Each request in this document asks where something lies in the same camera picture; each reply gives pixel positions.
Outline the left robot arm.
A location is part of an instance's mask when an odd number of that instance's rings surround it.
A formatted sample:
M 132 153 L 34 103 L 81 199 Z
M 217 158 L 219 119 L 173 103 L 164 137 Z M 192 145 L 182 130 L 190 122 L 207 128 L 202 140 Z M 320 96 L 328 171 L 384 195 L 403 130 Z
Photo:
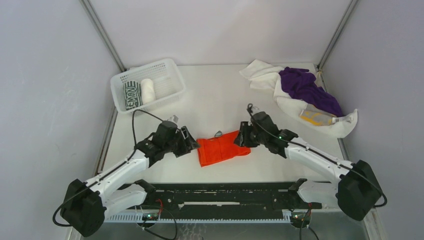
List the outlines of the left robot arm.
M 86 180 L 75 179 L 66 190 L 52 221 L 59 227 L 72 227 L 82 236 L 93 235 L 106 219 L 130 207 L 153 207 L 155 187 L 137 180 L 123 187 L 130 178 L 149 169 L 168 153 L 181 157 L 200 148 L 186 126 L 163 120 L 148 137 L 136 141 L 133 150 L 108 170 Z

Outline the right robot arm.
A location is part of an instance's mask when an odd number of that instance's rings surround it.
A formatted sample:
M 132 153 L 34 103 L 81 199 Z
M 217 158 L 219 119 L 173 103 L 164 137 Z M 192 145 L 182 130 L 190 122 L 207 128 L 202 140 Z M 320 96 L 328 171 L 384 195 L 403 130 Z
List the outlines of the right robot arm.
M 292 185 L 289 203 L 302 208 L 307 203 L 337 207 L 345 215 L 362 221 L 371 209 L 388 204 L 372 167 L 363 160 L 342 160 L 304 141 L 288 129 L 279 129 L 272 118 L 249 104 L 249 121 L 242 121 L 234 144 L 239 147 L 264 146 L 270 153 L 298 162 L 325 178 L 316 182 L 300 178 Z

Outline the orange towel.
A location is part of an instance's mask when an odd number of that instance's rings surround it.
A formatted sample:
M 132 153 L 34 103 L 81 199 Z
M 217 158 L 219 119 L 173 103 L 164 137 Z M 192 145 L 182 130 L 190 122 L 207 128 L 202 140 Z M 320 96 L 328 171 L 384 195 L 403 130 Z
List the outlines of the orange towel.
M 248 147 L 241 147 L 234 144 L 239 131 L 233 131 L 213 138 L 199 138 L 197 149 L 199 164 L 207 167 L 235 157 L 247 156 L 251 153 Z

